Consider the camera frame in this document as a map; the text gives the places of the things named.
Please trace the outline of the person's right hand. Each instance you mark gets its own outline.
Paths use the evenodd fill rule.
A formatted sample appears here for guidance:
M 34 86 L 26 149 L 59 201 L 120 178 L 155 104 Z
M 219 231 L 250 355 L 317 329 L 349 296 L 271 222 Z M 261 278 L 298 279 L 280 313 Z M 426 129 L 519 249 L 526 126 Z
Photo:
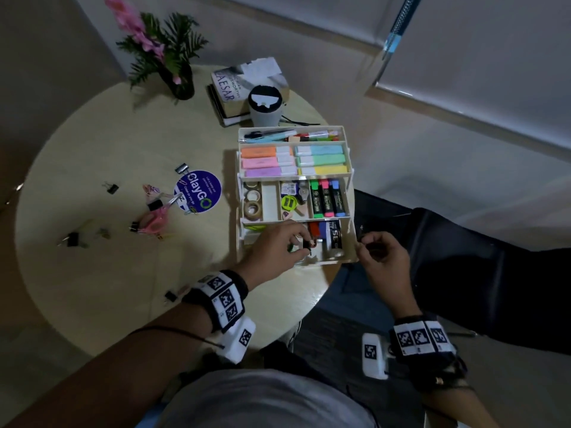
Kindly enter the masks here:
M 394 250 L 386 262 L 361 265 L 371 287 L 388 306 L 394 319 L 422 315 L 410 282 L 409 254 L 395 237 Z

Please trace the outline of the person's right forearm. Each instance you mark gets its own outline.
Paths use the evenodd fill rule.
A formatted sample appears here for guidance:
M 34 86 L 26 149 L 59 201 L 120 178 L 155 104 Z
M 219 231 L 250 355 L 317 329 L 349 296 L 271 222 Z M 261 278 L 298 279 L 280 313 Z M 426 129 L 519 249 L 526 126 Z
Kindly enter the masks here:
M 470 388 L 435 390 L 421 395 L 426 412 L 425 428 L 500 428 Z

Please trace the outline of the person's left forearm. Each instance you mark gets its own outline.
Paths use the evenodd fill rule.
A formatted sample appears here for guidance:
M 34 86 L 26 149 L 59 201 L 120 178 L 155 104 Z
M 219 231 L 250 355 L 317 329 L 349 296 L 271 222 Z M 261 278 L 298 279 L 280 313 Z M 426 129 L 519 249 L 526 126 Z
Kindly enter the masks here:
M 188 368 L 212 323 L 180 303 L 123 338 L 42 396 L 5 428 L 133 428 Z

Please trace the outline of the black white glue stick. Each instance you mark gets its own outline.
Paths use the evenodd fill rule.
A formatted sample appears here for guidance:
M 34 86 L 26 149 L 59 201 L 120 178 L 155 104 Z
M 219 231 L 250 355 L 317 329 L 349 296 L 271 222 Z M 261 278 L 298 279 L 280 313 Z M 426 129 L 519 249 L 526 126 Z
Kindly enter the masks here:
M 326 255 L 328 259 L 339 259 L 345 255 L 339 220 L 326 221 Z

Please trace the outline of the green black highlighter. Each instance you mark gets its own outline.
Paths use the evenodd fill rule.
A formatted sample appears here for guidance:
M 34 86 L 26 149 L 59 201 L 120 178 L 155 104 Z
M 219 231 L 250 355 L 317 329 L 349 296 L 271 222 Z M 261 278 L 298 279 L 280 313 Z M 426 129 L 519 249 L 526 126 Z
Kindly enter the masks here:
M 318 180 L 310 180 L 310 198 L 312 204 L 313 218 L 323 218 L 323 204 L 321 201 L 319 193 L 319 182 Z

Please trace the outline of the pink black highlighter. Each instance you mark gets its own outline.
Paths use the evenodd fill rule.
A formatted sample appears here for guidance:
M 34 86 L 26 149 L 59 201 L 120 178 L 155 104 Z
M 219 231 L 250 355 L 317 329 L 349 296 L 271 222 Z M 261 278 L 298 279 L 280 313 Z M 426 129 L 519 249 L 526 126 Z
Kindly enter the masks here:
M 323 210 L 325 217 L 334 217 L 332 195 L 330 190 L 330 182 L 327 179 L 320 179 L 320 197 L 323 203 Z

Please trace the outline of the person's blue jeans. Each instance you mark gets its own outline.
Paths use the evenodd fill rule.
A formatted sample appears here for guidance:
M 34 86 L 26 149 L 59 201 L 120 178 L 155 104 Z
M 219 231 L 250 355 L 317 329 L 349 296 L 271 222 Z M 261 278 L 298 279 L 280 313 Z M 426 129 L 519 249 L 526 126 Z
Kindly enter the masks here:
M 384 336 L 394 325 L 392 313 L 371 287 L 360 263 L 341 266 L 316 308 L 360 323 Z

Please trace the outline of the set of pastel highlighters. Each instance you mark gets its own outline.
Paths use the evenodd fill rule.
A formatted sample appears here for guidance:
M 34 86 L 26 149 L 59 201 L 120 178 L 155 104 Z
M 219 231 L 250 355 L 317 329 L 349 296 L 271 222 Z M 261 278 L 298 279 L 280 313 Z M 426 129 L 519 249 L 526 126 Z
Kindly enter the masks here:
M 240 174 L 250 179 L 325 177 L 352 173 L 344 143 L 262 145 L 238 152 Z

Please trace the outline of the black marker wristband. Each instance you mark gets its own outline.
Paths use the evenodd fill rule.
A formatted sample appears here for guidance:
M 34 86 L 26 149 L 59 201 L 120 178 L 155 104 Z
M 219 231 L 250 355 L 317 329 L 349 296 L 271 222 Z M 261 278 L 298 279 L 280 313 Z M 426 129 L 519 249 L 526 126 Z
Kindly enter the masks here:
M 408 367 L 417 391 L 470 388 L 466 364 L 438 321 L 403 317 L 395 321 L 389 336 L 396 360 Z
M 227 333 L 244 315 L 249 293 L 246 281 L 235 271 L 221 270 L 197 281 L 182 303 L 201 306 L 212 323 L 212 332 Z

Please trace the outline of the light blue pen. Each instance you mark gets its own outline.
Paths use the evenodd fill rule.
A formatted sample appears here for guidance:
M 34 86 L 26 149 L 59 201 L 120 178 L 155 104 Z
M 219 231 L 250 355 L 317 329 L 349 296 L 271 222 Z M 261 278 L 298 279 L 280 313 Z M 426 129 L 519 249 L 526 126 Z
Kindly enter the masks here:
M 286 137 L 286 138 L 284 138 L 284 139 L 281 139 L 281 140 L 275 139 L 275 137 L 274 137 L 274 138 L 265 137 L 265 138 L 259 138 L 258 140 L 249 140 L 249 141 L 244 141 L 244 140 L 243 140 L 243 137 L 241 137 L 241 138 L 239 138 L 239 143 L 243 143 L 243 144 L 262 144 L 262 143 L 284 142 L 284 141 L 287 141 L 289 137 L 290 137 L 290 136 L 288 136 L 288 137 Z

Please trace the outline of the round blue printed card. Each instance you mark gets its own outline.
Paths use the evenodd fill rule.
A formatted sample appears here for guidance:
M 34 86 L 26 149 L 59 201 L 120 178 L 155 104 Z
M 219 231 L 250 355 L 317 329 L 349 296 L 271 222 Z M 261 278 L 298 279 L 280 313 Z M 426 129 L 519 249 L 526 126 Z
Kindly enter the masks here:
M 199 215 L 216 207 L 222 197 L 222 183 L 211 172 L 194 170 L 181 175 L 173 195 L 185 215 Z

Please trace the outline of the black chair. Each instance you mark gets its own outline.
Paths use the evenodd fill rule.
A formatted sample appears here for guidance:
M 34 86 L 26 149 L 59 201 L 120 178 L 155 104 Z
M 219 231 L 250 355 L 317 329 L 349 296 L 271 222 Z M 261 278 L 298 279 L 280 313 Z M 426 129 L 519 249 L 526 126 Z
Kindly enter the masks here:
M 506 344 L 571 355 L 571 247 L 530 251 L 356 191 L 360 238 L 393 234 L 421 309 Z

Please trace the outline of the grey cup with black lid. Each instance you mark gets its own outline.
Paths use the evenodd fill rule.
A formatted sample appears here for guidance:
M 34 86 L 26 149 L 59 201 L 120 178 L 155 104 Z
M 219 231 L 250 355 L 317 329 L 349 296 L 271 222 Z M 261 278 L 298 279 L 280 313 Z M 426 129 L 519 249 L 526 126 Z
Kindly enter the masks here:
M 283 98 L 278 88 L 256 85 L 248 95 L 250 118 L 256 128 L 277 127 L 283 114 Z

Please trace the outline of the blue patterned pole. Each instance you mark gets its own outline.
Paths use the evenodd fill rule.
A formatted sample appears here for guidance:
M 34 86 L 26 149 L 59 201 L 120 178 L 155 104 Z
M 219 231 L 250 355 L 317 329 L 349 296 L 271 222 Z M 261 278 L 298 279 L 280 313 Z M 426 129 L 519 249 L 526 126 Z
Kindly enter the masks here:
M 383 59 L 396 51 L 396 48 L 401 41 L 405 30 L 410 24 L 410 21 L 412 20 L 412 17 L 421 1 L 422 0 L 404 0 L 403 5 L 401 6 L 399 13 L 390 29 L 390 33 L 385 41 L 383 47 Z

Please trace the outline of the black handled scissors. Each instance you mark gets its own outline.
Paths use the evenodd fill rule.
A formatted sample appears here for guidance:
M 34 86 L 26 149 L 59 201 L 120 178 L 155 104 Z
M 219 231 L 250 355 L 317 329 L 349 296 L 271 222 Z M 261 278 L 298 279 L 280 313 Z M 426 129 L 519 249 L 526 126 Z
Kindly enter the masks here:
M 258 140 L 259 138 L 270 137 L 275 139 L 284 139 L 288 136 L 296 134 L 295 129 L 271 129 L 271 130 L 254 130 L 252 132 L 246 133 L 243 137 L 244 141 Z

